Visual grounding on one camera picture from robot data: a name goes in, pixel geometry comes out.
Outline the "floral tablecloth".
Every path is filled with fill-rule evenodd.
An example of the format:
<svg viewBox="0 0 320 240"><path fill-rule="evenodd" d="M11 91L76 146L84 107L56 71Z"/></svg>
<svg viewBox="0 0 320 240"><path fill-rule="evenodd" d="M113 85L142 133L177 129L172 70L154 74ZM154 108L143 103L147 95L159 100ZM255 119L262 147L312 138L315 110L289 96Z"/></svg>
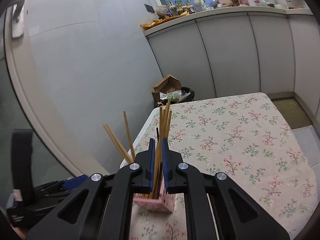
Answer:
<svg viewBox="0 0 320 240"><path fill-rule="evenodd" d="M200 172L226 173L296 237L318 204L316 176L264 93L171 105L168 144Z"/></svg>

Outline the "black trash bin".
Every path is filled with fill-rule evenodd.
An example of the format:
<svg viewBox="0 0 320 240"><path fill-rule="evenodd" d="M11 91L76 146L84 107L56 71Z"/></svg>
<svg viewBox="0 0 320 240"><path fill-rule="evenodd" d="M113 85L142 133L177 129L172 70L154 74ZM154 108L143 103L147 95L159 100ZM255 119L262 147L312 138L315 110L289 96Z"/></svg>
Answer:
<svg viewBox="0 0 320 240"><path fill-rule="evenodd" d="M167 94L160 92L159 96L160 96L159 100L155 99L153 101L153 106L155 108L160 106L165 106L168 100L170 100L171 104L194 101L195 92L188 87L181 87L180 90L169 92Z"/></svg>

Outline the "glass sliding door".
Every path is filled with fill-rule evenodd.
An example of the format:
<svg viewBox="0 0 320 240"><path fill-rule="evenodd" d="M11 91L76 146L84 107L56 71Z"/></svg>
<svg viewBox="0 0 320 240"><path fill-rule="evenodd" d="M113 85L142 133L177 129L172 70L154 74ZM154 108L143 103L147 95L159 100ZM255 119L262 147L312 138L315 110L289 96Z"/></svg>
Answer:
<svg viewBox="0 0 320 240"><path fill-rule="evenodd" d="M13 191L11 172L11 139L15 130L33 129L29 124L11 84L7 62L4 53L4 20L1 16L1 65L0 65L0 148L1 148L1 184L0 201L1 208L6 209L7 201ZM33 133L33 154L31 159L31 171L33 185L38 186L55 180L66 180L73 175L51 154L48 148Z"/></svg>

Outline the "black chopstick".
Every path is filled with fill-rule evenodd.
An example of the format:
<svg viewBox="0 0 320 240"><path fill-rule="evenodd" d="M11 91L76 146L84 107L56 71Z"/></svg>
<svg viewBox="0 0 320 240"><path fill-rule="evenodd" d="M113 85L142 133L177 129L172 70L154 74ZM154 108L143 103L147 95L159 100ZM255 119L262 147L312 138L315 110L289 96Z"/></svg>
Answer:
<svg viewBox="0 0 320 240"><path fill-rule="evenodd" d="M160 143L160 132L159 132L159 128L156 128L156 133L157 133L157 144Z"/></svg>

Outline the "white kitchen cabinets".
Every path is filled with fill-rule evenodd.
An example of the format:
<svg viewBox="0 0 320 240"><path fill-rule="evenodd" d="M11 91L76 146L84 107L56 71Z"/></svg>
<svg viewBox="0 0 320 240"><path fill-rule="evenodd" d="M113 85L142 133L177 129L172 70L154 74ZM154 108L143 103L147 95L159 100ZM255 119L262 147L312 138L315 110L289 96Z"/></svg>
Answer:
<svg viewBox="0 0 320 240"><path fill-rule="evenodd" d="M163 75L198 99L295 95L319 118L319 24L308 9L233 7L144 31Z"/></svg>

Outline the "olive floor mat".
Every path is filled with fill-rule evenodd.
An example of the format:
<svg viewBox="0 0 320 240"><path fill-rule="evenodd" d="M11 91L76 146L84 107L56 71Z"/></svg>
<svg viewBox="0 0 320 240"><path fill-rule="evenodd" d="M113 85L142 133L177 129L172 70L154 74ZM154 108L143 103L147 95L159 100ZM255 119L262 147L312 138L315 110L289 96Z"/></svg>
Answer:
<svg viewBox="0 0 320 240"><path fill-rule="evenodd" d="M291 129L312 125L312 121L294 98L272 99Z"/></svg>

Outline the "brown cardboard box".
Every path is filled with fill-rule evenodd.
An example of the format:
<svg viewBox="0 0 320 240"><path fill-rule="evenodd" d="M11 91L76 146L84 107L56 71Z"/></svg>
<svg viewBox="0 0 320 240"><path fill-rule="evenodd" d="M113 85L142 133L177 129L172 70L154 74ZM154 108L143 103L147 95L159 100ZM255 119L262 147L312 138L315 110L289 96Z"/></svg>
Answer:
<svg viewBox="0 0 320 240"><path fill-rule="evenodd" d="M160 93L168 94L182 87L180 80L172 75L167 75L153 86L152 96L156 101L160 100Z"/></svg>

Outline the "yellow paper bags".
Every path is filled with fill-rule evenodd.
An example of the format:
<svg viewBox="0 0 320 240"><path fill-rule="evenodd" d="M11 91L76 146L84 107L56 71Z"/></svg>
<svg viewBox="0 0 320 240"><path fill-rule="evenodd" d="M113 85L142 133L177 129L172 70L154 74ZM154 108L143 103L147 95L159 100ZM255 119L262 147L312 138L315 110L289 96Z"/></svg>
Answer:
<svg viewBox="0 0 320 240"><path fill-rule="evenodd" d="M177 15L177 16L164 16L164 18L161 18L160 20L153 20L151 23L144 23L144 24L141 24L140 27L144 30L144 31L147 31L151 28L154 28L156 26L159 26L163 23L167 23L169 21L172 21L172 20L175 20L175 19L178 19L178 18L182 18L184 16L189 16L189 12L185 11L183 12L181 15Z"/></svg>

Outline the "bamboo chopstick bundle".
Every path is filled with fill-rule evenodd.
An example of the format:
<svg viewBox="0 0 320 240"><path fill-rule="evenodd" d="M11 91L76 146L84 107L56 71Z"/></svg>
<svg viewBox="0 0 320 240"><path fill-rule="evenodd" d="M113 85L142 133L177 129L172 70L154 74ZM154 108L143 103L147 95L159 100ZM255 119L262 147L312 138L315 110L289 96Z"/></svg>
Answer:
<svg viewBox="0 0 320 240"><path fill-rule="evenodd" d="M170 130L171 123L171 100L168 99L166 106L159 108L159 123L157 146L155 151L155 166L154 166L154 178L153 178L153 189L150 194L151 199L158 199L160 195L162 177L163 177L163 164L162 164L162 142L163 139L167 138Z"/></svg>

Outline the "pink perforated utensil holder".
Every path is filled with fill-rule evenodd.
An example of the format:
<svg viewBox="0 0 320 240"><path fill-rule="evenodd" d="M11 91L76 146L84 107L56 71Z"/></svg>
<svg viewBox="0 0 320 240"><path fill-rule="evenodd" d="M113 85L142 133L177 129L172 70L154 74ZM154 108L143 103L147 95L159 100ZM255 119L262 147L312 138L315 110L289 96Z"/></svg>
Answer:
<svg viewBox="0 0 320 240"><path fill-rule="evenodd" d="M161 183L159 197L157 199L143 197L142 194L134 194L133 202L147 211L173 213L176 194L166 192L164 181Z"/></svg>

